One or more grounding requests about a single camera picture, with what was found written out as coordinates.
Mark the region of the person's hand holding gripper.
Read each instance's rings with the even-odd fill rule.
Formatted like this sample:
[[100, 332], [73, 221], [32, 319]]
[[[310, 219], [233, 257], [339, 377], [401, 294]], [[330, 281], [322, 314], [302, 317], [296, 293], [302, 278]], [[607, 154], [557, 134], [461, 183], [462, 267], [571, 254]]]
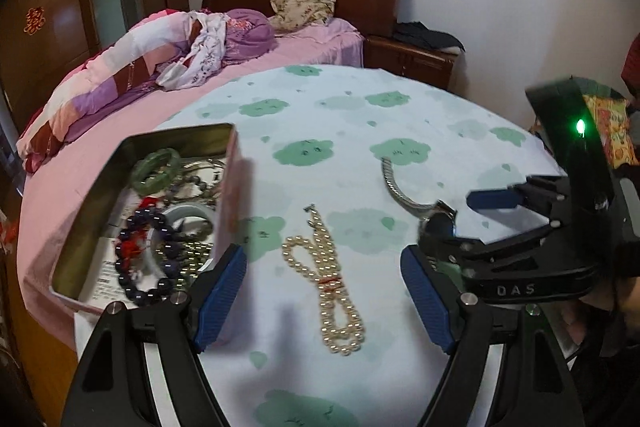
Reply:
[[639, 334], [639, 279], [622, 280], [613, 286], [601, 283], [590, 294], [578, 300], [560, 303], [560, 314], [570, 340], [579, 346], [587, 336], [588, 326], [582, 319], [584, 311], [599, 310], [622, 314], [627, 336]]

